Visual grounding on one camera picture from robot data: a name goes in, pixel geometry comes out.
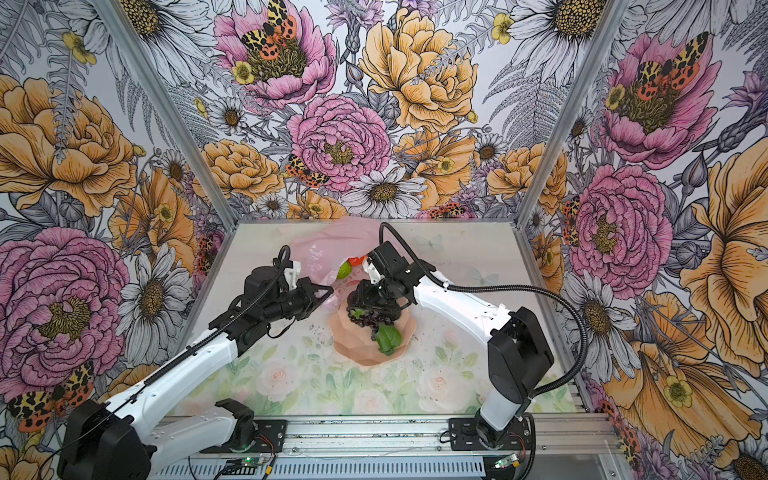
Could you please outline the green lime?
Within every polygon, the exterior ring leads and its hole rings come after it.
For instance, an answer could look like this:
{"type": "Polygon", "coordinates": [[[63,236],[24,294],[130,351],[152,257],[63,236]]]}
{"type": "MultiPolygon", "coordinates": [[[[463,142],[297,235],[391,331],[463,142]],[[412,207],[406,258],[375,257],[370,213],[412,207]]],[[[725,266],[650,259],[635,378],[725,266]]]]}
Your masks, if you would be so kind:
{"type": "Polygon", "coordinates": [[[352,265],[348,261],[345,261],[340,266],[340,268],[339,268],[339,270],[337,272],[336,279],[337,280],[343,280],[343,279],[347,278],[351,273],[352,273],[352,265]]]}

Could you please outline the pink plastic bag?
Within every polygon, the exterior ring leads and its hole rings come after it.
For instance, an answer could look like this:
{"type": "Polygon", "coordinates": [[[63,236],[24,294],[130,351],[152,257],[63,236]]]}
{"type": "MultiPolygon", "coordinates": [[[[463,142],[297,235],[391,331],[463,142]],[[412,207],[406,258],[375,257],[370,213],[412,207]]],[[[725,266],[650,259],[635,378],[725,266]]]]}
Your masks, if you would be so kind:
{"type": "Polygon", "coordinates": [[[301,275],[314,283],[332,286],[333,295],[324,307],[338,307],[346,299],[355,280],[338,280],[342,265],[349,258],[367,255],[379,245],[381,221],[375,219],[345,216],[325,223],[308,222],[318,230],[301,233],[290,243],[291,258],[301,264],[301,275]]]}

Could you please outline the pink flower-shaped bowl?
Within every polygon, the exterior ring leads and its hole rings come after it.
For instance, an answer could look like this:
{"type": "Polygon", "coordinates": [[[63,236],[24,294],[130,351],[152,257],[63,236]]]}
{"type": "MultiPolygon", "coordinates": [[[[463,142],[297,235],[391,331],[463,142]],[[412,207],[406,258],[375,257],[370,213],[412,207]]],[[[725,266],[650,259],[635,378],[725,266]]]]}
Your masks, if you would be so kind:
{"type": "Polygon", "coordinates": [[[394,327],[401,334],[401,344],[392,354],[386,355],[379,350],[377,341],[371,338],[371,328],[355,325],[349,319],[346,307],[347,302],[341,302],[337,311],[328,318],[337,353],[364,367],[380,365],[398,359],[406,353],[417,330],[417,320],[409,310],[394,322],[394,327]]]}

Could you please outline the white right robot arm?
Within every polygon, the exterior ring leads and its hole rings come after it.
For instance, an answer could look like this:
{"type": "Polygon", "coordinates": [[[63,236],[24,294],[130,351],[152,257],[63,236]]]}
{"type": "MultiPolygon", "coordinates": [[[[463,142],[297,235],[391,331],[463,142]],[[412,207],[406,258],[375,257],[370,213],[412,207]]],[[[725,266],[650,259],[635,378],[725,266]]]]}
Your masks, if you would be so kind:
{"type": "Polygon", "coordinates": [[[452,321],[487,347],[488,378],[493,386],[476,414],[476,437],[497,449],[513,421],[522,417],[534,391],[554,364],[554,356],[536,314],[513,311],[481,299],[481,287],[452,283],[434,266],[407,260],[388,241],[363,261],[369,278],[347,300],[351,314],[398,318],[419,305],[452,321]]]}

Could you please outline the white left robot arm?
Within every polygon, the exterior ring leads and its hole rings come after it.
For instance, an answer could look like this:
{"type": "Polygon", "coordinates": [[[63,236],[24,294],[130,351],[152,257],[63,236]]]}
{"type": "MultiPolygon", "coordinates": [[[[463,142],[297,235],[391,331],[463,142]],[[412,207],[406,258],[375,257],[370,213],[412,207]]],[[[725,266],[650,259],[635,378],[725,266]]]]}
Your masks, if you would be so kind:
{"type": "Polygon", "coordinates": [[[61,479],[147,479],[203,450],[249,450],[260,442],[253,411],[224,399],[169,425],[163,418],[219,369],[267,336],[273,323],[308,318],[334,293],[309,278],[289,282],[256,269],[243,294],[200,337],[146,378],[104,403],[88,400],[66,425],[56,473],[61,479]]]}

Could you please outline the dark grape bunch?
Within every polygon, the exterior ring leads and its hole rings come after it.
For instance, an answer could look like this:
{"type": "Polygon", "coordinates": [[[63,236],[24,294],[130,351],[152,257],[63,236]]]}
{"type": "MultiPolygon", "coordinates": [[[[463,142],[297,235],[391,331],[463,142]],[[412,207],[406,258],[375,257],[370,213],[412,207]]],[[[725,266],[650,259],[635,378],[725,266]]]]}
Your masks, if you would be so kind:
{"type": "Polygon", "coordinates": [[[381,326],[393,326],[396,321],[396,318],[388,312],[362,308],[349,308],[347,315],[353,324],[361,328],[369,328],[373,334],[376,334],[381,326]]]}

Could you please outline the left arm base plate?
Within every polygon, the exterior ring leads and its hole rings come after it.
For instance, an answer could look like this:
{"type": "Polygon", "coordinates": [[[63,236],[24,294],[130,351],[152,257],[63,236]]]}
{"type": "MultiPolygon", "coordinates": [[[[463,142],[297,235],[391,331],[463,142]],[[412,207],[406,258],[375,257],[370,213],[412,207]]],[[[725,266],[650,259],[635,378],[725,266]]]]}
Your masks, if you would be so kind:
{"type": "Polygon", "coordinates": [[[281,453],[288,422],[282,419],[256,419],[238,422],[228,441],[212,446],[202,453],[281,453]]]}

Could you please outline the aluminium front rail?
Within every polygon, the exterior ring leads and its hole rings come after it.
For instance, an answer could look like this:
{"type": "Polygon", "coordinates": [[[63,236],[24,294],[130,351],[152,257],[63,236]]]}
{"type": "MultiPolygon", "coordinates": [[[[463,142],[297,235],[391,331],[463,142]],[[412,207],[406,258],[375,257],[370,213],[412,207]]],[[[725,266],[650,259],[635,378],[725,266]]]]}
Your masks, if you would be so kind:
{"type": "Polygon", "coordinates": [[[152,479],[629,479],[604,414],[530,414],[532,451],[453,451],[448,419],[472,415],[283,416],[281,453],[198,452],[152,479]]]}

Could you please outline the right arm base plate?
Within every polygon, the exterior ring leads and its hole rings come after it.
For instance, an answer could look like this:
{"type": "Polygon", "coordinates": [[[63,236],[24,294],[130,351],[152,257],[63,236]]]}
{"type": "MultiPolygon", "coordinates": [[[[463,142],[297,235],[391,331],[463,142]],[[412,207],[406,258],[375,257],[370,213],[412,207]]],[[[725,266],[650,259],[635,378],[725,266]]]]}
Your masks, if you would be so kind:
{"type": "Polygon", "coordinates": [[[501,431],[480,416],[449,418],[447,425],[453,451],[530,452],[536,446],[535,424],[528,417],[513,417],[501,431]]]}

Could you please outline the right aluminium corner post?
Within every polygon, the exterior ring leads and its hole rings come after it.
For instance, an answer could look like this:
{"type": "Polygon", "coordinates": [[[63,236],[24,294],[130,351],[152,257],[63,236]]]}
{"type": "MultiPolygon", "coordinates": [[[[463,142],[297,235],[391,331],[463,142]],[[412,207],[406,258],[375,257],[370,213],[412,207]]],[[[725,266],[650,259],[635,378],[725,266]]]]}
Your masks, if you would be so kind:
{"type": "Polygon", "coordinates": [[[614,37],[618,34],[622,20],[630,6],[628,0],[608,1],[592,40],[586,50],[586,58],[576,69],[553,131],[548,138],[541,156],[541,162],[533,175],[520,208],[515,217],[515,226],[522,230],[538,205],[547,179],[557,164],[559,154],[570,128],[578,116],[580,106],[591,90],[602,62],[609,55],[614,37]]]}

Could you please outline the aluminium corner post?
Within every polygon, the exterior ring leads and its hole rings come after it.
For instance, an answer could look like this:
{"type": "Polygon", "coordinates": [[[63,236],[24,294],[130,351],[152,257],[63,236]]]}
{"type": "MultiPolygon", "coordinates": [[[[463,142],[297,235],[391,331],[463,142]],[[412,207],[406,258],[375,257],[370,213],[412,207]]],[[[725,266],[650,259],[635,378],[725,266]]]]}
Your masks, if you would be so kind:
{"type": "Polygon", "coordinates": [[[183,121],[164,81],[150,60],[139,37],[119,1],[96,1],[94,8],[127,63],[135,70],[137,81],[169,129],[176,145],[189,162],[201,187],[222,221],[224,229],[232,233],[237,228],[237,217],[217,185],[200,149],[183,121]]]}
{"type": "Polygon", "coordinates": [[[591,90],[602,62],[609,55],[614,37],[618,34],[622,20],[630,6],[628,0],[608,1],[592,40],[586,50],[586,58],[576,69],[553,131],[548,138],[541,156],[541,162],[533,175],[520,208],[515,217],[515,226],[522,230],[538,205],[547,179],[557,164],[559,154],[570,128],[578,116],[580,106],[591,90]]]}

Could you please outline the left aluminium corner post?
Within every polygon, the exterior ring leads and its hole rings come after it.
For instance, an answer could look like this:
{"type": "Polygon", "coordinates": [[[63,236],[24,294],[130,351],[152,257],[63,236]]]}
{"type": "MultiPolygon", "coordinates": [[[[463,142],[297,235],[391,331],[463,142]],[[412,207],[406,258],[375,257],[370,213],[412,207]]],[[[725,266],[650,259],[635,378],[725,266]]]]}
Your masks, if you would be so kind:
{"type": "Polygon", "coordinates": [[[150,60],[139,37],[119,1],[96,1],[94,8],[127,63],[135,70],[137,81],[169,129],[176,145],[189,162],[201,187],[222,221],[224,229],[232,233],[237,228],[237,217],[217,185],[200,149],[183,121],[164,81],[150,60]]]}

